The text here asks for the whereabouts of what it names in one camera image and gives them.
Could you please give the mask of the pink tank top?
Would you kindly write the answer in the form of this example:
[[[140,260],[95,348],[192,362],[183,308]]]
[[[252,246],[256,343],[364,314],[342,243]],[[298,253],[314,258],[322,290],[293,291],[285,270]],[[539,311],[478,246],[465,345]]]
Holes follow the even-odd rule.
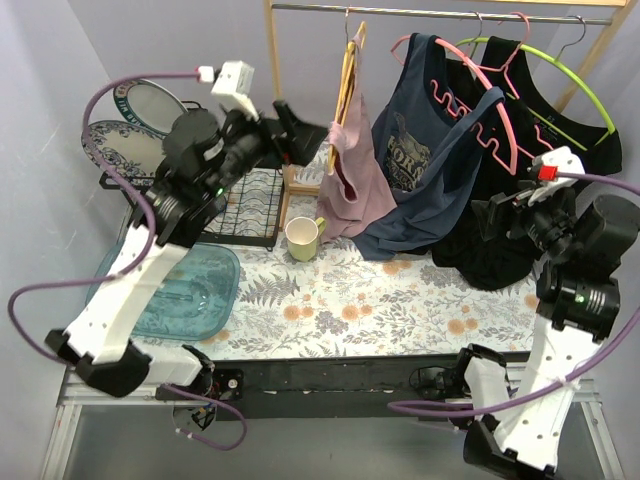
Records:
[[[375,159],[371,125],[358,78],[361,49],[357,57],[356,86],[335,147],[340,155],[335,173],[325,173],[316,215],[327,226],[323,243],[338,237],[353,238],[367,226],[390,213],[396,202]]]

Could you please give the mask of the yellow hanger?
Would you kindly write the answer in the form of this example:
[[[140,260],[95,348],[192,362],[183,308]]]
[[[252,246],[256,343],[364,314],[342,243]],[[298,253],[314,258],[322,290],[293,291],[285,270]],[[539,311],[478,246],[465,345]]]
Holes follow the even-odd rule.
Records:
[[[350,12],[351,8],[348,7],[345,12],[345,34],[347,43],[342,61],[340,86],[334,119],[329,128],[329,156],[327,163],[327,173],[329,175],[333,175],[335,173],[335,164],[340,157],[335,147],[335,141],[338,138],[339,130],[344,127],[345,119],[355,91],[357,57],[367,36],[367,24],[365,21],[360,23],[354,36],[349,35],[348,17]]]

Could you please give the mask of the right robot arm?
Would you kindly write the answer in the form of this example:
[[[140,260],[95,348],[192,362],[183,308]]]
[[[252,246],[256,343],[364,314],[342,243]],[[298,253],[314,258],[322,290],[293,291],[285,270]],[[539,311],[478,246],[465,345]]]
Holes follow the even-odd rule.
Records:
[[[525,372],[516,392],[507,385],[503,355],[470,344],[448,385],[472,399],[463,458],[504,479],[554,479],[562,428],[579,382],[567,374],[585,365],[608,338],[620,309],[613,272],[639,234],[639,208],[600,195],[575,213],[565,188],[532,205],[524,195],[476,202],[485,235],[505,230],[529,238],[547,256],[536,284],[538,319]]]

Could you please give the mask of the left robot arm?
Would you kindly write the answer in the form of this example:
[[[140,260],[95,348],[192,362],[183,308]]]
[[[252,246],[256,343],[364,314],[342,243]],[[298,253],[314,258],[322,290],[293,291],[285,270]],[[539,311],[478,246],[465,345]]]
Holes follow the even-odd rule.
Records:
[[[164,159],[144,193],[119,255],[91,301],[45,343],[86,385],[115,398],[143,384],[180,390],[193,400],[214,385],[214,363],[184,345],[174,355],[146,353],[134,326],[170,270],[222,211],[222,198],[257,166],[307,166],[328,135],[300,119],[287,102],[273,118],[227,109],[224,122],[206,109],[179,116],[163,139]]]

